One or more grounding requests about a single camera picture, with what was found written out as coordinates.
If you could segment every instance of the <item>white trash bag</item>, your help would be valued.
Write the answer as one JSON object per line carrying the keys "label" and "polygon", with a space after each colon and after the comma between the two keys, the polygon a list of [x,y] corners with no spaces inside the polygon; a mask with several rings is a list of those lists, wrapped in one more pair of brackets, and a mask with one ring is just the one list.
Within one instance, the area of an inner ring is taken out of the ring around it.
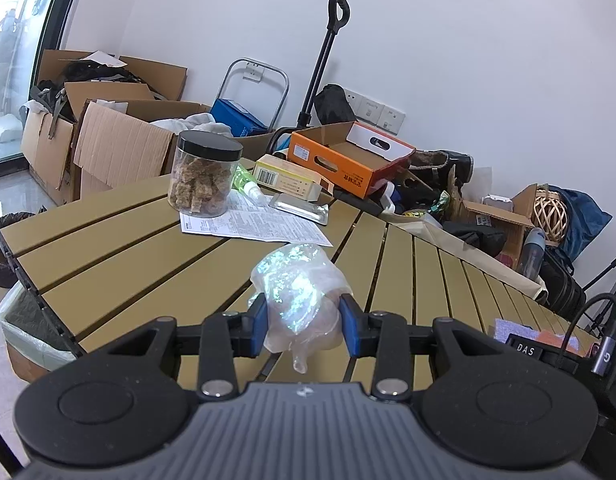
{"label": "white trash bag", "polygon": [[290,244],[268,254],[250,280],[267,301],[264,346],[272,353],[291,350],[297,372],[306,373],[316,351],[341,344],[339,298],[352,291],[318,245]]}
{"label": "white trash bag", "polygon": [[19,327],[8,322],[9,315],[14,316],[24,302],[27,291],[20,282],[16,282],[0,303],[0,325],[6,341],[21,355],[46,370],[53,371],[75,360],[71,352],[57,350],[48,343],[38,339]]}

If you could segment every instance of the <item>black handle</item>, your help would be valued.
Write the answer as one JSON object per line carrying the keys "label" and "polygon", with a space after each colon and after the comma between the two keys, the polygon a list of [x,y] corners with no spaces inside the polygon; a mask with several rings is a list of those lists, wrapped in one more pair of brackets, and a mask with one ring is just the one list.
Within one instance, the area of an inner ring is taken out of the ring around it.
{"label": "black handle", "polygon": [[[343,16],[339,20],[337,18],[337,6],[341,7]],[[345,24],[350,19],[350,6],[346,0],[329,0],[328,1],[328,30],[331,30],[335,34],[339,32],[341,27],[345,27]]]}

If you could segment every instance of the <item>green liquid bottle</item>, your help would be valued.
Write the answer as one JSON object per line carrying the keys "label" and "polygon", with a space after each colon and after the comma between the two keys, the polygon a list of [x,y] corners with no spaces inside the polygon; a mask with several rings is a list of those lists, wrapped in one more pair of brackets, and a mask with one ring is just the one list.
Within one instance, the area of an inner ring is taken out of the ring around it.
{"label": "green liquid bottle", "polygon": [[242,194],[248,197],[248,200],[259,207],[267,206],[265,195],[261,191],[259,184],[242,165],[238,164],[232,178],[233,189],[239,190]]}

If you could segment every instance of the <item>water bottle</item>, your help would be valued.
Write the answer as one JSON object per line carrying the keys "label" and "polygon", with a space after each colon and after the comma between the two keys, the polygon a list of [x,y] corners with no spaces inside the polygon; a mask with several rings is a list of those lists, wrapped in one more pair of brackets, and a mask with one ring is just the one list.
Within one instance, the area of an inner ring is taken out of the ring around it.
{"label": "water bottle", "polygon": [[544,252],[546,252],[546,233],[543,229],[535,227],[528,233],[521,249],[517,272],[529,280],[536,280],[544,260]]}

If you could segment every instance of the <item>wooden slat table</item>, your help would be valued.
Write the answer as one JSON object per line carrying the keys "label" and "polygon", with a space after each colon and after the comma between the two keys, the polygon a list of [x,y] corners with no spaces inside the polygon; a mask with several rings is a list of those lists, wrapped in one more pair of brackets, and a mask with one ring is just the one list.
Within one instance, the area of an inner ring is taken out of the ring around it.
{"label": "wooden slat table", "polygon": [[[92,351],[158,316],[196,324],[222,310],[243,311],[254,294],[252,268],[280,243],[182,234],[166,200],[169,176],[93,195],[2,230],[20,277],[48,309],[75,352]],[[352,206],[334,201],[322,227],[326,254],[367,312],[389,310],[430,325],[453,316],[486,332],[498,317],[562,334],[567,323],[530,298],[456,257]],[[582,344],[593,338],[576,331]],[[308,372],[289,352],[235,360],[241,386],[269,381],[360,381],[372,358],[355,362],[345,345],[317,352]],[[416,388],[432,380],[425,356]],[[197,358],[186,356],[179,382],[195,387]]]}

